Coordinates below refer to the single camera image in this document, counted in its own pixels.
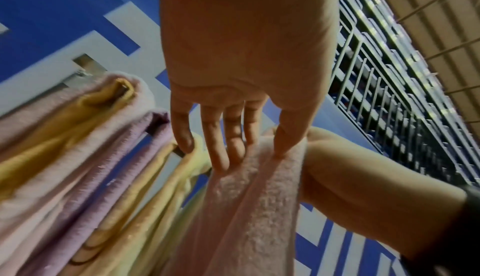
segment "metal rack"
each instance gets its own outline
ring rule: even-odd
[[[339,0],[329,94],[385,156],[478,186],[480,150],[384,0]]]

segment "black sleeve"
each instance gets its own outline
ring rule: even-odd
[[[441,267],[452,276],[478,275],[480,264],[480,189],[462,188],[467,199],[458,218],[432,246],[401,262],[411,276],[436,276]]]

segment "human hand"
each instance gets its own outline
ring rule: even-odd
[[[182,151],[192,150],[194,103],[216,169],[245,155],[242,111],[246,142],[257,141],[268,97],[282,109],[275,152],[305,136],[329,87],[338,0],[160,1],[172,128]]]
[[[407,258],[432,244],[466,201],[458,187],[420,175],[334,133],[312,127],[301,200],[340,226]]]

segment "blue and white wall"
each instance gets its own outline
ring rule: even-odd
[[[82,54],[108,70],[143,78],[158,106],[168,108],[158,9],[158,0],[0,0],[0,115],[78,70],[72,60]],[[269,101],[262,127],[278,118]],[[198,106],[190,123],[202,134]],[[373,150],[330,100],[314,125]],[[298,218],[296,276],[405,275],[389,247],[346,231],[308,205]]]

